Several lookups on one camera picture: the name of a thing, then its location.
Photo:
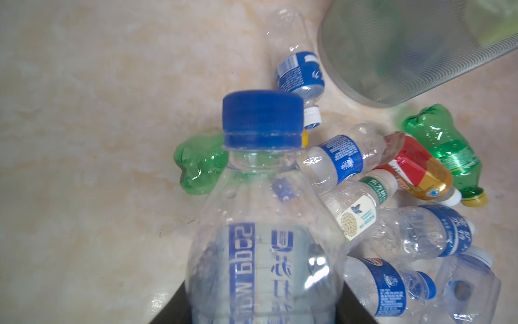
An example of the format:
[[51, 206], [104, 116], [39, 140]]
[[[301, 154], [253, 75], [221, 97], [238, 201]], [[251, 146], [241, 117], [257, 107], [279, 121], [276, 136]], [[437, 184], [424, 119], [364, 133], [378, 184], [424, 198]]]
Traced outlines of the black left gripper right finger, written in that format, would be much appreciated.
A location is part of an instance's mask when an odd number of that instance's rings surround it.
[[350, 287], [344, 283], [342, 295], [336, 306], [336, 324], [377, 324], [376, 320], [362, 306]]

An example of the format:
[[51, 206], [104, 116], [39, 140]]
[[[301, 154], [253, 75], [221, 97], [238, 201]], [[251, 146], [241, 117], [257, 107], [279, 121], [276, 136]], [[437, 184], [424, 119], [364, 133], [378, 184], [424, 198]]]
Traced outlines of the soda water bottle blue cap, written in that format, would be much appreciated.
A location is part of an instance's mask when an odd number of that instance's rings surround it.
[[334, 323], [345, 237], [297, 163], [304, 103], [223, 99], [229, 162], [205, 201], [185, 288], [193, 323]]

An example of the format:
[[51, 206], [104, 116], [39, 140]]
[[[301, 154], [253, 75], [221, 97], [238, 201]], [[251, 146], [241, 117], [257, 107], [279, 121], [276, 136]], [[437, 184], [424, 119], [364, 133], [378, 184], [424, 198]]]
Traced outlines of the green bottle yellow cap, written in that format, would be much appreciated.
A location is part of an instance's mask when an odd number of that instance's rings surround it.
[[419, 114], [406, 117], [402, 129], [451, 172], [453, 186], [460, 191], [464, 206], [483, 207], [488, 203], [484, 189], [479, 186], [483, 164], [455, 127], [446, 107], [436, 104], [422, 109]]
[[308, 144], [308, 134], [235, 134], [210, 132], [194, 136], [180, 144], [174, 152], [174, 162], [182, 170], [180, 186], [190, 195], [209, 194], [227, 167], [229, 152], [225, 141], [229, 139], [231, 150], [272, 151], [294, 150]]

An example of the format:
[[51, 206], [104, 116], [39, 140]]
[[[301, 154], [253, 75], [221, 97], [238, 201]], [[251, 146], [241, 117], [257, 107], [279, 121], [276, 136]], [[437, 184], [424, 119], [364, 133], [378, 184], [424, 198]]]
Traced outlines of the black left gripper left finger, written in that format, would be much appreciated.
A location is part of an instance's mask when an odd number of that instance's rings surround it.
[[192, 309], [184, 282], [150, 324], [192, 324]]

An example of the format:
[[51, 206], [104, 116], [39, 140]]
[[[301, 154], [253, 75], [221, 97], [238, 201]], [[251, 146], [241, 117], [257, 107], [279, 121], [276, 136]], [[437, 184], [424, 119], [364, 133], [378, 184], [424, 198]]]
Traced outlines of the tall clear bottle white cap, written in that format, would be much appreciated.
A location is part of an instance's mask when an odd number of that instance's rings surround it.
[[446, 257], [435, 280], [437, 296], [419, 322], [491, 323], [502, 287], [492, 264], [491, 255], [474, 246]]

